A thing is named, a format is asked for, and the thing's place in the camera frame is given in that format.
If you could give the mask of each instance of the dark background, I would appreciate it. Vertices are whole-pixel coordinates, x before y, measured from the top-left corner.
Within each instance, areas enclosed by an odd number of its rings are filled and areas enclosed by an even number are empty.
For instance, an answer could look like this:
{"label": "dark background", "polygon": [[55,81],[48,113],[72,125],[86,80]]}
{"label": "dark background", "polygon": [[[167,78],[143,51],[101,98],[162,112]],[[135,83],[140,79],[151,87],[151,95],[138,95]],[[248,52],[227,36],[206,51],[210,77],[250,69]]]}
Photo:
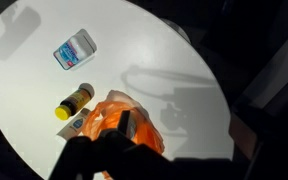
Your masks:
{"label": "dark background", "polygon": [[[288,0],[130,1],[186,31],[229,105],[288,39]],[[12,2],[0,0],[0,12]],[[0,179],[7,177],[40,179],[0,132]]]}

